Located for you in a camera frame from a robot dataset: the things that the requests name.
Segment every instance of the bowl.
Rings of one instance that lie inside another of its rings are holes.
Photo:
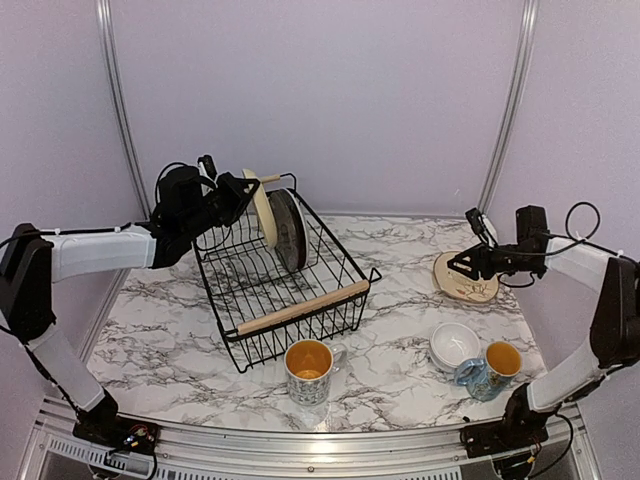
[[[480,340],[460,323],[442,323],[431,334],[431,360],[440,370],[453,373],[468,358],[480,356]]]

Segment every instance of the gray marble vein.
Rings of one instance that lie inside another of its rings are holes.
[[[383,274],[372,287],[359,329],[327,341],[349,350],[347,367],[332,379],[328,402],[313,408],[294,404],[287,397],[282,357],[238,373],[190,254],[168,269],[132,272],[101,333],[89,368],[121,410],[195,425],[316,432],[409,429],[502,415],[509,391],[492,402],[477,402],[429,361],[429,335],[442,322],[468,325],[484,346],[513,343],[524,359],[515,384],[545,371],[508,289],[488,304],[470,305],[434,288],[436,257],[473,244],[465,222],[340,216],[325,221],[366,274],[372,267]],[[259,265],[261,259],[254,260]],[[217,268],[229,270],[232,263]],[[242,265],[235,267],[240,282],[260,277],[260,268],[245,274]],[[309,281],[309,289],[317,280]],[[212,291],[234,286],[222,278]],[[273,296],[268,289],[256,295],[264,301]],[[224,302],[222,295],[218,302]],[[230,308],[234,315],[256,309]]]

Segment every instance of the beige plate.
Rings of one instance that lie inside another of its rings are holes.
[[[457,300],[487,303],[498,294],[498,279],[471,280],[447,267],[447,262],[460,252],[445,252],[433,263],[434,286]]]
[[[242,173],[244,178],[258,178],[254,172],[247,168],[244,168]],[[258,215],[258,222],[260,223],[260,230],[264,235],[265,243],[269,248],[274,248],[278,243],[278,228],[262,183],[260,183],[260,187],[253,195],[253,207],[256,210],[256,215]]]

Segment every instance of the blue mug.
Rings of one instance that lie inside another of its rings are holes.
[[[516,347],[507,342],[495,342],[487,347],[483,358],[462,362],[454,373],[456,385],[467,387],[469,395],[481,402],[493,400],[509,386],[522,368],[522,358]]]

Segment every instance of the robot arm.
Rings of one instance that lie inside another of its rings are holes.
[[[0,320],[76,409],[74,435],[80,438],[123,450],[135,444],[136,451],[151,453],[157,426],[145,424],[145,434],[138,438],[131,432],[132,422],[117,415],[116,401],[56,325],[51,285],[86,273],[174,265],[207,230],[235,223],[259,181],[217,175],[209,156],[199,162],[206,175],[181,165],[159,180],[159,201],[148,222],[71,232],[44,232],[23,224],[8,244],[0,263]]]
[[[488,241],[477,210],[467,212],[467,218],[482,243],[454,257],[448,264],[452,270],[472,279],[489,279],[498,273],[519,271],[542,278],[550,269],[600,295],[590,335],[573,354],[542,378],[518,387],[502,420],[462,430],[469,457],[477,457],[546,440],[546,421],[563,402],[583,398],[612,370],[640,360],[640,272],[631,259],[584,241],[550,235],[541,207],[516,212],[515,245]]]

